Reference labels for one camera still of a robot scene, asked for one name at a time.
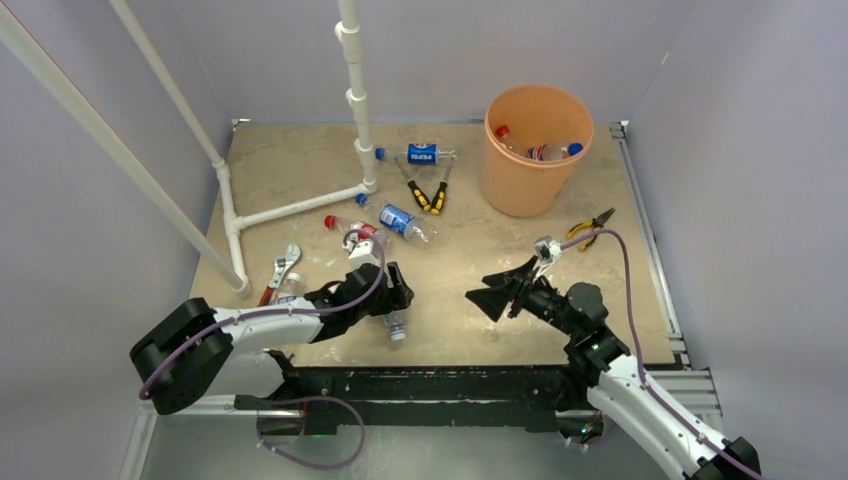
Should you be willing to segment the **clear crushed water bottle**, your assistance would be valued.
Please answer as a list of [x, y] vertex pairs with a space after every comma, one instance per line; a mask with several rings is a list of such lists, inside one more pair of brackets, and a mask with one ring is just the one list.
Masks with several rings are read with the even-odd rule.
[[406, 339], [406, 312], [394, 311], [383, 316], [383, 323], [392, 342]]

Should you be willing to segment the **small blue label bottle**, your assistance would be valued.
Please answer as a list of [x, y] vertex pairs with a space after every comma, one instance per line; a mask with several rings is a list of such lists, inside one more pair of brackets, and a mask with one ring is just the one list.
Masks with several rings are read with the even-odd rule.
[[291, 301], [294, 298], [301, 297], [305, 293], [305, 286], [302, 277], [298, 273], [288, 274], [274, 290], [270, 305], [278, 305]]

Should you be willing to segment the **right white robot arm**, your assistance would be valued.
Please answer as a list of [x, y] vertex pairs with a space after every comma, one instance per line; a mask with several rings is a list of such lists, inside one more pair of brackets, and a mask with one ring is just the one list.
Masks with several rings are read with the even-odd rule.
[[578, 282], [560, 293], [530, 259], [487, 275], [465, 297], [490, 320], [530, 313], [566, 334], [573, 373], [561, 392], [576, 407], [600, 410], [626, 432], [671, 479], [759, 479], [759, 455], [742, 437], [729, 440], [668, 393], [607, 326], [598, 286]]

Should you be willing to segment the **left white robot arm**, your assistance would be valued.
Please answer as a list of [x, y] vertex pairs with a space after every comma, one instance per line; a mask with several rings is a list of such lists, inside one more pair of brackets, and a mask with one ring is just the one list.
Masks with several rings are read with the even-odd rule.
[[297, 399], [298, 382], [285, 373], [279, 347], [340, 337], [366, 317], [407, 309], [413, 298], [391, 262], [363, 264], [341, 281], [275, 305], [225, 309], [189, 299], [131, 348], [143, 382], [139, 397], [161, 415], [215, 395], [251, 395], [287, 408]]

